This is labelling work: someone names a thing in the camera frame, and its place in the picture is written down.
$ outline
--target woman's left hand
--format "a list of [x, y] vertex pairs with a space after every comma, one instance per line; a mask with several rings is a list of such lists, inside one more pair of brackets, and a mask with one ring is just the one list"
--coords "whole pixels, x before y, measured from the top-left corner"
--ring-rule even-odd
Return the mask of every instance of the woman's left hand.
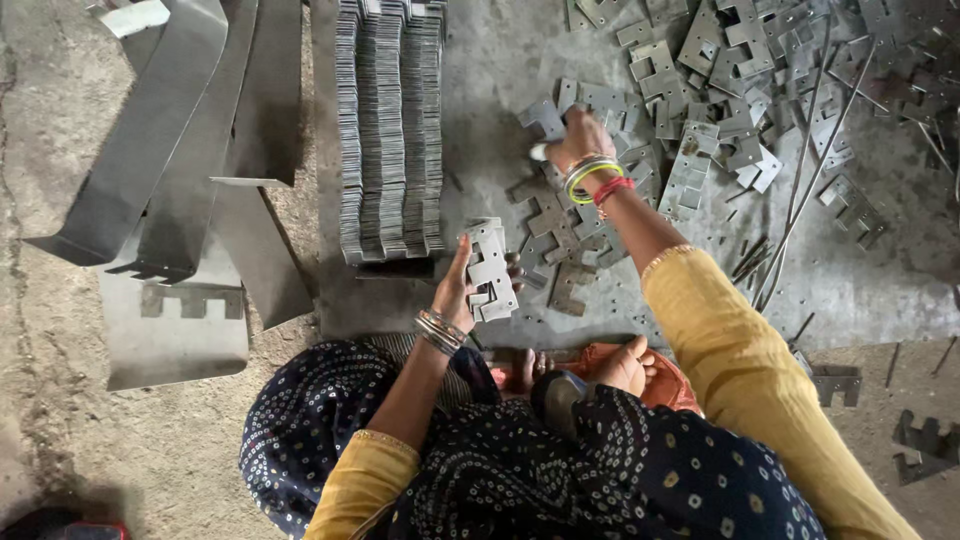
[[[469, 237], [466, 234], [461, 234], [457, 255], [454, 256], [446, 277], [437, 287], [437, 293], [433, 297], [433, 305], [431, 306], [434, 311], [440, 313], [463, 333], [470, 332], [474, 326], [473, 314], [470, 313], [467, 304], [467, 296], [476, 294], [477, 291], [477, 287], [470, 283], [467, 277], [467, 265], [471, 253]], [[516, 267], [520, 260], [518, 254], [508, 253], [504, 259], [507, 261], [507, 274], [511, 280], [523, 275], [523, 269]], [[513, 287], [514, 291], [519, 292], [523, 288], [523, 283], [515, 282]]]

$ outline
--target yellow sleeve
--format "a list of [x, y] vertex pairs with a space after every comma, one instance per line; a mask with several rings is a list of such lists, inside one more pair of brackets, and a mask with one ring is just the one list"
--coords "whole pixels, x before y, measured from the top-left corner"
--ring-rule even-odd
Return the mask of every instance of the yellow sleeve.
[[350, 538], [417, 474], [420, 455], [377, 431], [359, 430], [326, 479], [304, 540]]
[[672, 248], [642, 285], [707, 418], [774, 449], [827, 537], [920, 538], [844, 445], [786, 343], [709, 255]]

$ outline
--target concrete floor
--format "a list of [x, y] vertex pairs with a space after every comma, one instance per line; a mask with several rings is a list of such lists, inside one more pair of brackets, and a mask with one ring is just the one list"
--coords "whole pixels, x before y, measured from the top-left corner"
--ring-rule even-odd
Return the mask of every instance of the concrete floor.
[[[277, 538], [236, 469], [247, 409], [274, 370], [316, 341], [310, 316], [257, 336], [234, 377], [109, 394], [96, 276], [23, 247], [55, 231], [119, 112], [133, 75], [82, 0], [6, 0], [0, 56], [0, 526], [40, 503], [122, 519], [138, 540]], [[270, 193], [310, 286], [320, 282], [311, 55], [304, 40], [304, 161], [297, 187]], [[823, 351], [858, 365], [859, 406], [828, 414], [880, 489], [927, 539], [953, 538], [960, 473], [899, 487], [891, 455], [904, 408], [960, 419], [960, 347], [907, 343], [889, 390], [893, 345]]]

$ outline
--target red bangle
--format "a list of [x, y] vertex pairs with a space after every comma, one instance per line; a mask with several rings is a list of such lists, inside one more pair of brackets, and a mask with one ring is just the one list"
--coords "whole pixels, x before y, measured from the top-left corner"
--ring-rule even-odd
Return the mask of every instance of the red bangle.
[[607, 197], [613, 195], [613, 193], [618, 189], [633, 189], [634, 181], [629, 178], [624, 178], [618, 176], [606, 184], [600, 186], [600, 189], [597, 189], [597, 192], [593, 194], [593, 204], [599, 207], [607, 200]]

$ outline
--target yellow bangle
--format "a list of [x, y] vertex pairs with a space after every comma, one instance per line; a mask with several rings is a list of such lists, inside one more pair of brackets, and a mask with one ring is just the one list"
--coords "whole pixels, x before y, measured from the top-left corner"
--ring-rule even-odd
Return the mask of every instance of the yellow bangle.
[[597, 163], [592, 167], [588, 167], [587, 170], [580, 173], [577, 178], [573, 179], [573, 182], [570, 183], [570, 187], [567, 188], [566, 196], [570, 198], [571, 201], [577, 203], [578, 205], [586, 205], [593, 202], [593, 197], [587, 197], [586, 199], [577, 197], [573, 190], [580, 184], [580, 181], [587, 177], [588, 174], [596, 172], [603, 169], [611, 169], [616, 171], [616, 174], [623, 176], [623, 167], [620, 165], [614, 165], [613, 163]]

